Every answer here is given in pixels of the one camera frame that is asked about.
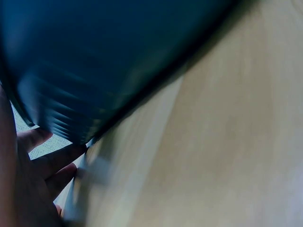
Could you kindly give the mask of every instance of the light wood table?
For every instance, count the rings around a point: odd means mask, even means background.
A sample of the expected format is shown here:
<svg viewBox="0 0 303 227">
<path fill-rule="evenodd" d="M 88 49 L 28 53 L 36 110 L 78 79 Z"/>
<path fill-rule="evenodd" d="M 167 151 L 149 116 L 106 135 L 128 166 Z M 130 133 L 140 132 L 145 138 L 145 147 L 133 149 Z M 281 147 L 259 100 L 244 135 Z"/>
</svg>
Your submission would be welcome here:
<svg viewBox="0 0 303 227">
<path fill-rule="evenodd" d="M 256 1 L 225 26 L 82 160 L 70 226 L 302 226 L 303 1 Z"/>
</svg>

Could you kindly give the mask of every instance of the skin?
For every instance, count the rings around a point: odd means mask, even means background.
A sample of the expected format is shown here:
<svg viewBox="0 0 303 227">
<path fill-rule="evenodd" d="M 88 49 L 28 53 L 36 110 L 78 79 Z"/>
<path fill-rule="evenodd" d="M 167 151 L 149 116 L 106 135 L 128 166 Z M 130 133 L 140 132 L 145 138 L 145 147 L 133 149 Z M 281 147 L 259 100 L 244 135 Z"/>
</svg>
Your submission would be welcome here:
<svg viewBox="0 0 303 227">
<path fill-rule="evenodd" d="M 75 176 L 72 163 L 85 145 L 69 145 L 30 160 L 52 134 L 40 128 L 16 133 L 11 105 L 0 86 L 0 227 L 63 226 L 53 200 Z"/>
</svg>

